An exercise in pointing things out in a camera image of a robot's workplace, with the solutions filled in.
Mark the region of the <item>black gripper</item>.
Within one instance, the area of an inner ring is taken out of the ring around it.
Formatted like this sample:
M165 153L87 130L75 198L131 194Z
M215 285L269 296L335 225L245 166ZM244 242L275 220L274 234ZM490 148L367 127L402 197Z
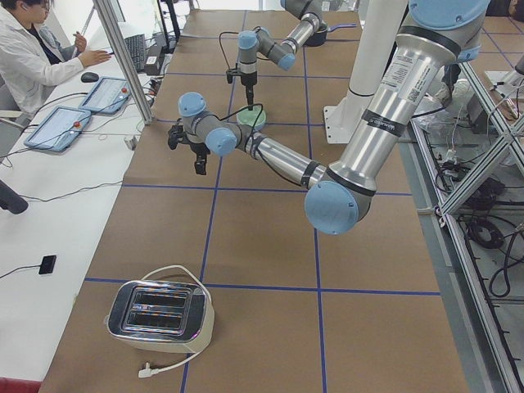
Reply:
M207 156L210 154L209 148L202 142L189 142L189 146L196 154L194 163L196 174L206 175Z
M238 71L241 77L241 83L246 90L247 108L251 109L254 105L254 86L258 81L257 61L250 63L239 62Z

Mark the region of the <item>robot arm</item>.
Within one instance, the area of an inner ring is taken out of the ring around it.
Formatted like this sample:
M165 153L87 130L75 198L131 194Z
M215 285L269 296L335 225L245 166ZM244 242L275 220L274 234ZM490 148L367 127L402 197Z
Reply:
M477 57L487 7L485 1L371 1L350 77L352 84L363 83L366 102L352 119L356 91L349 87L335 109L348 143L329 165L283 146L251 123L225 123L196 92L178 100L183 139L208 154L238 149L262 160L307 189L305 214L316 229L345 233L368 213L377 174L437 72Z
M280 69L289 70L302 47L318 47L327 39L328 23L323 13L328 7L322 1L281 1L280 4L298 20L298 24L283 38L275 38L264 26L243 30L237 39L236 66L227 71L228 82L232 82L235 76L241 79L250 111L255 104L254 86L258 82L259 55Z

